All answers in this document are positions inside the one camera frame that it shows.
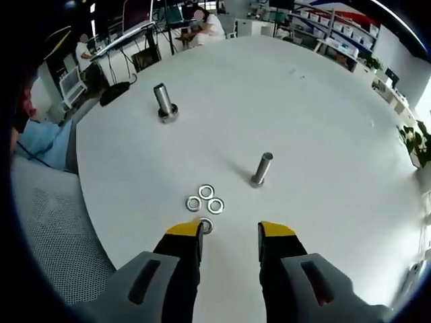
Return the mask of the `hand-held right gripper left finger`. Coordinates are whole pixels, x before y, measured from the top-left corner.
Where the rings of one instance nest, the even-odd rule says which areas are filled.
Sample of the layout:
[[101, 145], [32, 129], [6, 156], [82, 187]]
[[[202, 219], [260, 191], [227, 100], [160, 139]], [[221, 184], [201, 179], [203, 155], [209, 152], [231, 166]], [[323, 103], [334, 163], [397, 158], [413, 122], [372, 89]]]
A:
[[168, 229], [153, 251], [138, 254], [108, 279], [101, 322], [192, 322], [202, 251], [202, 221]]

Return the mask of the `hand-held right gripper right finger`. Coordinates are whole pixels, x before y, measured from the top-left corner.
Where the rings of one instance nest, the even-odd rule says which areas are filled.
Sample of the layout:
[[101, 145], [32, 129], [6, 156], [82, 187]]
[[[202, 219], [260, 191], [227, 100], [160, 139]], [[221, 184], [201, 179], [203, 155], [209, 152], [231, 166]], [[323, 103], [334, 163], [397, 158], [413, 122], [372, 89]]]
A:
[[351, 279], [309, 254], [287, 226], [261, 221], [259, 280], [268, 322], [384, 322], [391, 310], [354, 293]]

